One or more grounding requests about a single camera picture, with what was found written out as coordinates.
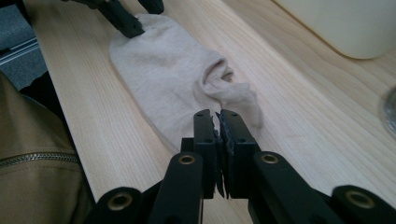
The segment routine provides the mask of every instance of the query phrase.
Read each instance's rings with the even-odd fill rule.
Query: light wood surface
[[[25,2],[95,199],[160,181],[172,154],[111,65],[115,29],[78,3]],[[164,2],[164,15],[223,54],[233,80],[257,92],[262,150],[283,155],[314,189],[356,185],[396,206],[396,142],[381,119],[396,86],[396,50],[345,58],[268,0]],[[124,5],[144,12],[137,1]],[[204,221],[251,222],[246,201],[219,197],[205,201]]]

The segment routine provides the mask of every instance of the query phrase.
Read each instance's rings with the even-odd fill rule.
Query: cloth
[[[115,36],[110,59],[161,139],[179,152],[181,138],[193,136],[193,115],[204,109],[212,116],[221,109],[240,114],[254,136],[262,127],[261,109],[249,84],[232,83],[227,60],[168,17],[136,17],[145,33]]]
[[[77,162],[26,156],[65,155]],[[24,157],[25,162],[9,162]],[[0,223],[82,223],[91,194],[62,122],[0,72]]]

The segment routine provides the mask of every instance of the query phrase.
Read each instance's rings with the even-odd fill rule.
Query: brown jacket
[[[60,120],[0,72],[0,223],[81,223],[91,207]]]

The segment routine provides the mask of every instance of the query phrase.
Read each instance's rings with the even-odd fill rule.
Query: floor
[[[12,49],[35,37],[32,27],[16,6],[0,8],[0,31],[0,49]],[[47,71],[47,66],[37,47],[9,62],[0,63],[0,70],[20,90],[29,86],[35,78],[43,75]]]

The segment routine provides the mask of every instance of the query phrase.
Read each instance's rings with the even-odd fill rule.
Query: plastic container
[[[274,0],[340,53],[370,59],[396,47],[396,0]]]

